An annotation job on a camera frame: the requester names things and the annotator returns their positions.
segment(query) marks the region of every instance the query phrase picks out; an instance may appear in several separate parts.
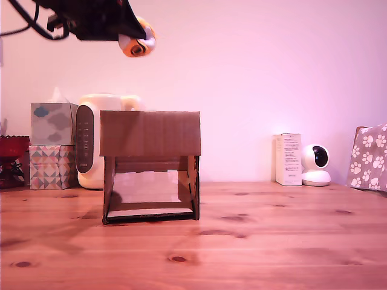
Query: white box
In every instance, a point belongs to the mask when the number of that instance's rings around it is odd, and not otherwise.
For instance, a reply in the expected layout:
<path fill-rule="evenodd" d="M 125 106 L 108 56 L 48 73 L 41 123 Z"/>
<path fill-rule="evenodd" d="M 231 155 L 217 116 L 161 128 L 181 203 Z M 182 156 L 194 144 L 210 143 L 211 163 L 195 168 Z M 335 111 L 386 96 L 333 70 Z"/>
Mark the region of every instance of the white box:
<path fill-rule="evenodd" d="M 280 134 L 276 139 L 276 182 L 302 185 L 301 135 Z"/>

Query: paw print pillow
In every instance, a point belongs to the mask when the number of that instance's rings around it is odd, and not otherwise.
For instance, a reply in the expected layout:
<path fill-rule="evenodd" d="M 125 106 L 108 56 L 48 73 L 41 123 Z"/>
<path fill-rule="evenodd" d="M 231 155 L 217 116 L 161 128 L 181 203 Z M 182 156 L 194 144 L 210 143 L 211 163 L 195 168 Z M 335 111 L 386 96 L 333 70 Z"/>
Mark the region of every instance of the paw print pillow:
<path fill-rule="evenodd" d="M 359 130 L 352 149 L 347 185 L 387 192 L 387 124 Z"/>

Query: white kettle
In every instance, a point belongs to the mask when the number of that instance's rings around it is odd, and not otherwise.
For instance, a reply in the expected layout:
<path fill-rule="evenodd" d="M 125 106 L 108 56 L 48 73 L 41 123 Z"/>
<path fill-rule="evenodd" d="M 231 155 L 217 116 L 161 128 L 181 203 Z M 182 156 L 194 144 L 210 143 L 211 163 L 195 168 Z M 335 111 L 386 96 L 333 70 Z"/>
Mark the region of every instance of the white kettle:
<path fill-rule="evenodd" d="M 79 184 L 86 189 L 103 189 L 104 159 L 100 153 L 100 111 L 139 111 L 135 95 L 84 95 L 76 114 L 76 167 Z"/>

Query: camera lens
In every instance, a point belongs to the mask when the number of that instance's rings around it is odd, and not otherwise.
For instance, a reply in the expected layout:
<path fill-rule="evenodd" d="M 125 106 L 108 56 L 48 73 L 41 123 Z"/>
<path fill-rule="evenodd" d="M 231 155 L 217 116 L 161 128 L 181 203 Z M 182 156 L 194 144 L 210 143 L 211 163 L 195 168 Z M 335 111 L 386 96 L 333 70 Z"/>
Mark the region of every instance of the camera lens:
<path fill-rule="evenodd" d="M 313 152 L 314 152 L 314 162 L 316 162 L 316 165 L 318 167 L 324 167 L 328 162 L 327 151 L 325 151 L 325 149 L 320 146 L 314 146 Z"/>
<path fill-rule="evenodd" d="M 132 47 L 131 53 L 133 55 L 137 55 L 137 54 L 140 54 L 142 52 L 143 52 L 143 48 L 141 46 L 136 45 L 136 46 Z"/>

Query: webcam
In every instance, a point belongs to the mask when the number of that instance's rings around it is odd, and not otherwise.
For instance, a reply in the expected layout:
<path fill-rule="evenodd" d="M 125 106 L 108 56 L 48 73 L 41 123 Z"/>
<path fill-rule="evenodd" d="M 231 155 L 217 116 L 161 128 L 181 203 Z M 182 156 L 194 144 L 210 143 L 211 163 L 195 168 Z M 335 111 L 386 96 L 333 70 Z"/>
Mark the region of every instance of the webcam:
<path fill-rule="evenodd" d="M 302 184 L 309 186 L 327 186 L 331 182 L 330 174 L 324 170 L 329 164 L 327 148 L 311 144 L 302 151 Z"/>

